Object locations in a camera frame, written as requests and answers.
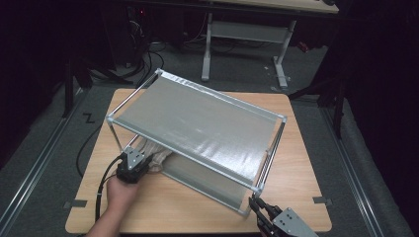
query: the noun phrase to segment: wooden table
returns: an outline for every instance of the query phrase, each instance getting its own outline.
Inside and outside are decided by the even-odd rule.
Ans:
[[[339,9],[336,5],[329,6],[322,0],[210,0],[231,4],[251,5],[257,7],[281,8],[287,10],[298,10],[318,13],[337,14]]]
[[[131,89],[117,90],[110,110],[130,92]],[[261,198],[280,208],[291,207],[316,232],[329,231],[332,224],[326,206],[313,201],[313,197],[321,197],[321,192],[288,97],[281,94],[226,94],[288,116]],[[131,138],[124,137],[122,129],[117,132],[122,134],[122,139]],[[72,207],[65,226],[68,232],[87,233],[94,224],[96,191],[106,168],[119,154],[115,139],[104,123],[76,196],[76,199],[87,200],[87,204],[85,207]],[[140,184],[137,200],[122,225],[123,233],[259,232],[253,212],[243,217],[164,175],[146,175]],[[101,210],[104,211],[106,196],[102,199]]]

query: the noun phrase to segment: metal frame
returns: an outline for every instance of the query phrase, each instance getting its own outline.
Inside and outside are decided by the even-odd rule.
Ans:
[[[162,71],[162,70],[160,70],[160,69],[157,69],[156,70],[156,72],[155,72],[155,74],[153,74],[150,78],[148,78],[147,79],[147,81],[144,83],[144,84],[147,84],[148,82],[150,82],[150,81],[152,81],[152,80],[155,80],[157,77],[160,77],[161,76],[161,74],[163,73],[164,71]],[[141,137],[144,137],[144,138],[146,138],[146,139],[150,139],[150,140],[152,140],[152,141],[154,141],[154,142],[157,142],[157,143],[159,143],[159,144],[161,144],[161,145],[163,145],[163,146],[165,146],[166,148],[168,148],[168,149],[171,149],[171,147],[168,147],[167,145],[165,145],[165,144],[162,144],[162,143],[160,143],[159,141],[157,141],[157,140],[154,140],[153,138],[151,138],[151,137],[147,137],[146,135],[144,135],[144,134],[141,134],[141,132],[140,131],[138,131],[138,130],[135,130],[134,128],[132,128],[132,127],[129,127],[129,126],[127,126],[127,125],[125,125],[125,124],[123,124],[123,123],[121,123],[121,122],[119,122],[117,119],[114,119],[114,116],[116,115],[116,113],[132,98],[132,97],[134,97],[138,92],[139,92],[139,90],[140,89],[142,89],[143,87],[140,87],[140,88],[138,88],[138,89],[136,89],[134,92],[132,92],[126,99],[124,99],[112,112],[110,112],[108,115],[107,115],[107,122],[108,122],[108,125],[109,125],[109,127],[110,127],[110,130],[112,131],[112,134],[114,135],[114,138],[115,138],[115,140],[116,140],[116,142],[117,142],[117,145],[118,145],[118,147],[120,148],[120,150],[121,151],[124,151],[125,149],[123,148],[123,146],[122,146],[122,144],[121,144],[121,142],[120,142],[120,140],[119,140],[119,138],[118,138],[118,135],[117,135],[117,133],[116,133],[116,131],[115,131],[115,129],[114,129],[114,124],[117,124],[117,125],[119,125],[120,127],[123,127],[123,128],[125,128],[125,129],[127,129],[127,130],[129,130],[129,131],[131,131],[133,134],[134,134],[134,138],[126,145],[126,148],[127,147],[129,147],[129,146],[131,146],[136,140],[137,140],[137,138],[139,137],[139,136],[141,136]],[[237,179],[237,178],[235,178],[235,177],[232,177],[232,176],[230,176],[230,175],[228,175],[228,174],[226,174],[226,173],[223,173],[223,172],[221,172],[221,171],[219,171],[218,169],[216,169],[216,168],[214,168],[214,167],[211,167],[210,165],[208,165],[208,164],[205,164],[205,163],[203,163],[203,162],[201,162],[201,161],[199,161],[199,160],[197,160],[197,159],[195,159],[194,157],[191,157],[190,155],[188,155],[188,154],[185,154],[185,153],[182,153],[182,152],[180,152],[180,151],[178,151],[178,150],[173,150],[173,149],[171,149],[171,150],[173,150],[174,152],[176,152],[177,154],[179,154],[179,155],[181,155],[181,156],[183,156],[183,157],[185,157],[185,158],[188,158],[189,160],[192,160],[192,161],[194,161],[194,162],[196,162],[196,163],[198,163],[198,164],[200,164],[201,166],[204,166],[204,167],[206,167],[206,168],[208,168],[209,170],[212,170],[212,171],[214,171],[214,172],[216,172],[216,173],[218,173],[218,174],[220,174],[220,175],[222,175],[224,178],[227,178],[227,179],[229,179],[230,181],[233,181],[234,183],[236,183],[236,184],[238,184],[238,185],[240,185],[241,187],[245,187],[245,188],[247,188],[248,190],[250,190],[255,196],[259,196],[261,193],[262,193],[262,191],[263,191],[263,189],[264,189],[264,186],[265,186],[265,183],[266,183],[266,180],[267,180],[267,178],[268,178],[268,175],[269,175],[269,171],[270,171],[270,169],[271,169],[271,166],[272,166],[272,163],[273,163],[273,160],[274,160],[274,157],[275,157],[275,154],[276,154],[276,151],[277,151],[277,149],[278,149],[278,146],[279,146],[279,143],[280,143],[280,139],[281,139],[281,136],[282,136],[282,133],[283,133],[283,130],[284,130],[284,127],[285,127],[285,124],[286,124],[286,122],[287,122],[287,117],[286,116],[283,116],[283,115],[278,115],[277,114],[277,117],[278,117],[278,119],[280,119],[281,120],[281,124],[280,124],[280,127],[278,128],[278,131],[276,131],[276,135],[275,135],[275,138],[272,140],[272,144],[271,144],[271,146],[270,146],[270,149],[267,151],[267,154],[266,154],[266,157],[265,157],[265,159],[264,160],[262,160],[261,161],[261,163],[260,163],[260,165],[261,165],[261,168],[260,168],[260,172],[256,175],[256,178],[255,178],[255,180],[253,180],[253,184],[252,185],[249,185],[249,184],[246,184],[245,182],[243,182],[243,181],[241,181],[241,180],[239,180],[239,179]],[[182,182],[182,181],[180,181],[180,180],[177,180],[177,181],[179,181],[179,182],[181,182],[181,183],[183,183],[184,185],[186,185],[186,186],[189,186],[190,188],[194,188],[194,187],[192,187],[192,186],[190,186],[190,185],[188,185],[188,184],[185,184],[184,182]],[[240,214],[242,214],[242,215],[247,215],[249,212],[250,212],[250,208],[247,206],[246,207],[246,209],[240,209],[240,208],[234,208],[233,206],[231,206],[231,205],[228,205],[228,204],[226,204],[225,202],[223,202],[222,200],[220,200],[220,199],[217,199],[217,198],[215,198],[215,197],[212,197],[211,195],[208,195],[208,194],[206,194],[206,193],[203,193],[204,195],[207,195],[207,196],[209,196],[210,198],[213,198],[213,199],[215,199],[215,200],[217,200],[218,202],[220,202],[220,203],[222,203],[222,204],[224,204],[224,205],[227,205],[228,207],[230,207],[230,208],[233,208],[233,209],[235,209],[236,211],[238,211],[238,213],[240,213]]]
[[[202,80],[210,79],[210,41],[212,37],[229,38],[238,40],[257,40],[273,43],[280,43],[281,49],[273,61],[277,71],[278,81],[282,89],[288,88],[287,79],[284,73],[282,62],[286,54],[296,21],[292,20],[287,28],[256,26],[250,24],[238,24],[221,21],[213,21],[212,13],[209,13],[207,27],[206,52],[204,54]]]

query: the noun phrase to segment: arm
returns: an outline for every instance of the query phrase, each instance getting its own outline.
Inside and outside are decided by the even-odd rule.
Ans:
[[[113,176],[107,183],[108,207],[93,225],[87,237],[116,237],[121,223],[135,200],[139,184],[127,184]]]

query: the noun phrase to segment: desk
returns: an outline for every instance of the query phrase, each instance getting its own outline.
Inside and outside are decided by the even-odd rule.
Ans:
[[[321,13],[338,13],[338,8],[328,6],[322,1],[290,1],[290,0],[215,0],[213,2],[222,2],[229,4],[241,4],[254,7],[266,8],[280,8],[291,10],[315,11]],[[204,55],[202,80],[208,81],[210,79],[210,41],[212,37],[239,39],[239,40],[257,40],[278,43],[281,48],[277,56],[274,56],[273,61],[277,72],[280,88],[288,88],[287,77],[284,73],[282,62],[286,54],[288,45],[293,35],[293,29],[296,20],[292,19],[290,25],[287,27],[267,27],[260,25],[249,25],[240,23],[227,23],[224,21],[212,21],[212,14],[208,17],[207,26],[207,45]]]
[[[109,111],[131,92],[131,89],[117,90]],[[314,231],[329,231],[332,224],[326,206],[313,201],[313,197],[321,197],[321,192],[288,97],[280,94],[226,94],[288,116],[261,198],[281,208],[293,208]],[[72,207],[65,226],[68,232],[87,233],[94,224],[97,188],[106,168],[119,154],[114,136],[104,124],[76,196],[76,199],[87,200],[87,204]],[[243,217],[164,175],[146,175],[140,184],[137,200],[122,225],[123,233],[259,232],[253,212]],[[103,197],[102,211],[106,205],[106,197]]]

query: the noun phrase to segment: silver fabric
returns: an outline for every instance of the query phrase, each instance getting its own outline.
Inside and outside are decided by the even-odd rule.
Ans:
[[[115,121],[252,184],[278,119],[277,114],[164,72]]]

